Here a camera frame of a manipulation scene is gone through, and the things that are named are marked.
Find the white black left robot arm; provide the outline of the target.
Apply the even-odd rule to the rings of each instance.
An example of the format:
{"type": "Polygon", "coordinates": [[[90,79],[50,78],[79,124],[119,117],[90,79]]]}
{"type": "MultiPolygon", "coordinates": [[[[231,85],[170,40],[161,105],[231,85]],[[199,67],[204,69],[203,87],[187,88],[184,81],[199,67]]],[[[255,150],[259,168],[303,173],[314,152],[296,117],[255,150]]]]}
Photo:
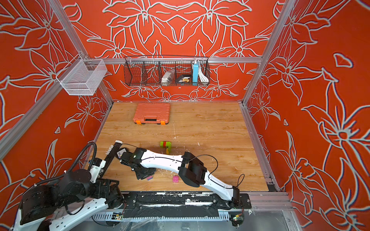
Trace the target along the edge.
{"type": "Polygon", "coordinates": [[[102,210],[125,207],[119,181],[103,178],[122,144],[116,140],[102,160],[90,142],[63,174],[28,188],[11,230],[69,231],[102,210]]]}

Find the long green lego brick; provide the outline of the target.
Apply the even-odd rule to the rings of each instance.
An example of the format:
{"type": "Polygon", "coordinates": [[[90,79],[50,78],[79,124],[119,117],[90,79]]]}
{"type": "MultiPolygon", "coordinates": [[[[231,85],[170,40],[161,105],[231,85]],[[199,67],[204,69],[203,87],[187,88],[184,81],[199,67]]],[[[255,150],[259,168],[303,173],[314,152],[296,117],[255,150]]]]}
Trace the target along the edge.
{"type": "Polygon", "coordinates": [[[169,149],[169,151],[170,151],[170,153],[171,153],[171,150],[172,150],[172,144],[171,144],[171,142],[170,141],[167,141],[167,145],[168,145],[168,149],[169,149]]]}

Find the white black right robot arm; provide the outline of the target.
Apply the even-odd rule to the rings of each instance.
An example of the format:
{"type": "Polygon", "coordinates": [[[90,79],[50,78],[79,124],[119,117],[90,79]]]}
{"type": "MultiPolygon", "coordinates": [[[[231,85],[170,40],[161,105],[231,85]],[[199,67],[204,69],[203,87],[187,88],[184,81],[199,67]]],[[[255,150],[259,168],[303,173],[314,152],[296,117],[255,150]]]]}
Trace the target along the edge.
{"type": "Polygon", "coordinates": [[[224,201],[240,203],[239,186],[232,186],[215,177],[204,163],[190,152],[170,156],[144,148],[136,148],[133,153],[121,148],[116,156],[121,164],[129,166],[135,172],[139,180],[153,176],[158,169],[167,170],[176,173],[188,186],[202,186],[216,193],[224,201]]]}

